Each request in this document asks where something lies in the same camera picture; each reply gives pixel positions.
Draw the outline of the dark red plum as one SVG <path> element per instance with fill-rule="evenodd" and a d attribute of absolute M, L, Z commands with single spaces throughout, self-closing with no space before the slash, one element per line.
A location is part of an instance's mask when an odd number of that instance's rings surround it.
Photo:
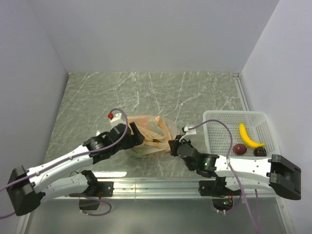
<path fill-rule="evenodd" d="M 244 144 L 236 144 L 234 147 L 233 147 L 233 152 L 236 154 L 236 155 L 244 155 L 247 151 L 247 146 L 244 145 Z"/>

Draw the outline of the dark brown round fruit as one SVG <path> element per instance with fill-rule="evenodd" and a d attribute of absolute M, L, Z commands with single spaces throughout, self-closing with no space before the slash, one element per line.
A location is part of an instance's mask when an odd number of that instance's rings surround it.
<path fill-rule="evenodd" d="M 253 155 L 256 157 L 266 157 L 267 152 L 266 149 L 263 147 L 259 147 L 253 150 Z"/>

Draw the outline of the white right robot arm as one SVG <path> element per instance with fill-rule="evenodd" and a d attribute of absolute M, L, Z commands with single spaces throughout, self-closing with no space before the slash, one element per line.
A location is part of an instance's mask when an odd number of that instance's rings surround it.
<path fill-rule="evenodd" d="M 301 169 L 281 155 L 245 159 L 201 153 L 178 135 L 169 141 L 170 154 L 182 159 L 189 171 L 204 177 L 199 182 L 201 196 L 242 195 L 244 190 L 266 190 L 277 196 L 301 199 Z"/>

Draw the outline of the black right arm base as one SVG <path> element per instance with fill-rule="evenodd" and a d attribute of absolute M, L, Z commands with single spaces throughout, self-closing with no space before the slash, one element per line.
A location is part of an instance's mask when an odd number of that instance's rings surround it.
<path fill-rule="evenodd" d="M 200 180 L 198 192 L 200 196 L 212 198 L 213 209 L 224 215 L 233 211 L 242 199 L 241 190 L 231 190 L 226 187 L 225 178 L 215 180 Z"/>

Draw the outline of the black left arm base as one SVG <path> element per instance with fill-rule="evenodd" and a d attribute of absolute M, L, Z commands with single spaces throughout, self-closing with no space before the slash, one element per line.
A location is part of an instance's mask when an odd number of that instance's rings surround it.
<path fill-rule="evenodd" d="M 112 181 L 102 181 L 97 185 L 91 185 L 85 192 L 78 194 L 69 194 L 69 197 L 77 197 L 79 199 L 78 206 L 80 212 L 88 216 L 103 216 L 107 215 L 112 210 L 112 205 L 104 200 L 106 197 L 112 197 L 114 190 L 114 182 Z M 107 208 L 107 211 L 103 213 L 94 213 L 100 206 L 103 205 Z"/>

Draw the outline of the orange translucent plastic bag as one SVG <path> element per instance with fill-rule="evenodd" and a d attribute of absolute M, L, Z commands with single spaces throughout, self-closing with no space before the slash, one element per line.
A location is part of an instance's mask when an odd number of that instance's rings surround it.
<path fill-rule="evenodd" d="M 134 122 L 139 132 L 144 136 L 142 144 L 128 149 L 125 152 L 137 158 L 155 156 L 170 151 L 168 141 L 180 134 L 178 125 L 162 116 L 132 116 L 129 122 Z"/>

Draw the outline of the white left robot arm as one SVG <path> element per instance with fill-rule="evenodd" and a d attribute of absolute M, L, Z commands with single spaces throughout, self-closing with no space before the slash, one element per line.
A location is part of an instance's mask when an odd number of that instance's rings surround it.
<path fill-rule="evenodd" d="M 129 125 L 120 123 L 110 131 L 89 138 L 73 151 L 48 163 L 29 169 L 16 167 L 5 187 L 14 214 L 26 215 L 41 203 L 60 196 L 99 196 L 101 186 L 92 171 L 84 170 L 72 177 L 68 175 L 143 142 L 144 136 L 134 122 Z"/>

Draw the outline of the yellow banana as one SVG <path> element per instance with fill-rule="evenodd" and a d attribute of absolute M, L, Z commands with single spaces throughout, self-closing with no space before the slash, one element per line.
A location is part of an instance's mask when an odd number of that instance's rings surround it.
<path fill-rule="evenodd" d="M 241 122 L 239 125 L 239 133 L 240 133 L 241 139 L 249 148 L 256 149 L 256 148 L 265 146 L 265 143 L 255 142 L 249 137 L 245 124 L 243 122 Z"/>

